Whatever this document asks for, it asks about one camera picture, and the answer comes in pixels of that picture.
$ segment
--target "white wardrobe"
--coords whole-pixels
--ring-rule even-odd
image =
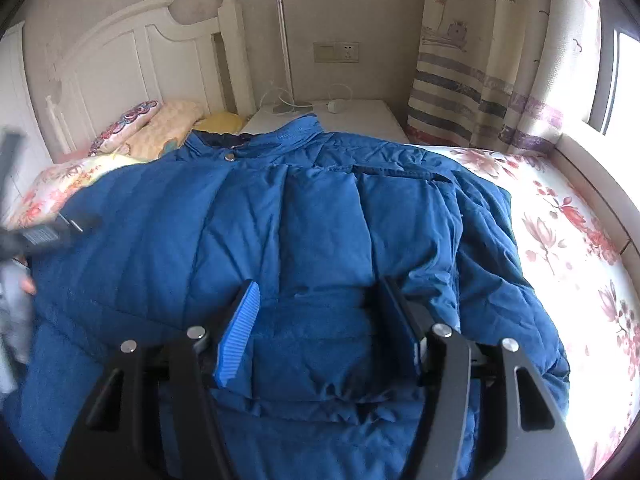
[[[0,40],[0,133],[5,129],[25,135],[20,159],[7,183],[6,198],[0,208],[4,222],[26,193],[33,179],[51,165],[49,151],[42,139],[33,113],[22,58],[22,27],[24,22],[7,29]]]

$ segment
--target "nightstand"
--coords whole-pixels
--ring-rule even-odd
[[[313,113],[318,116],[326,132],[349,132],[377,139],[409,143],[404,131],[382,100],[351,100],[344,103],[340,113],[332,114],[326,108],[327,101],[311,101]],[[273,115],[272,106],[263,106],[242,129],[249,134],[263,134],[277,130],[303,113]]]

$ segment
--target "metal rivet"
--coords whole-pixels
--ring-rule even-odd
[[[187,330],[187,337],[189,339],[202,339],[206,333],[207,331],[204,330],[204,327],[190,326]]]
[[[518,348],[520,348],[520,345],[515,339],[512,339],[510,337],[505,337],[502,340],[502,348],[504,348],[509,352],[517,352]]]
[[[123,341],[123,343],[120,345],[120,351],[124,352],[125,354],[130,354],[136,348],[138,348],[138,343],[133,341],[133,339],[127,339],[126,341]]]
[[[450,337],[453,333],[453,330],[449,325],[445,325],[444,323],[436,323],[431,327],[431,331],[435,335],[439,335],[440,337]]]

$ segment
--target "white headboard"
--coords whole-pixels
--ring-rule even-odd
[[[172,1],[145,0],[116,12],[57,66],[62,94],[57,104],[47,97],[47,110],[65,153],[142,101],[188,99],[208,113],[227,110],[214,34],[222,35],[238,114],[255,113],[240,5],[223,0],[216,18],[180,25],[169,12]]]

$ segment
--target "wall outlet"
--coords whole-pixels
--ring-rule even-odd
[[[325,41],[314,43],[316,63],[357,63],[360,44],[353,41]]]

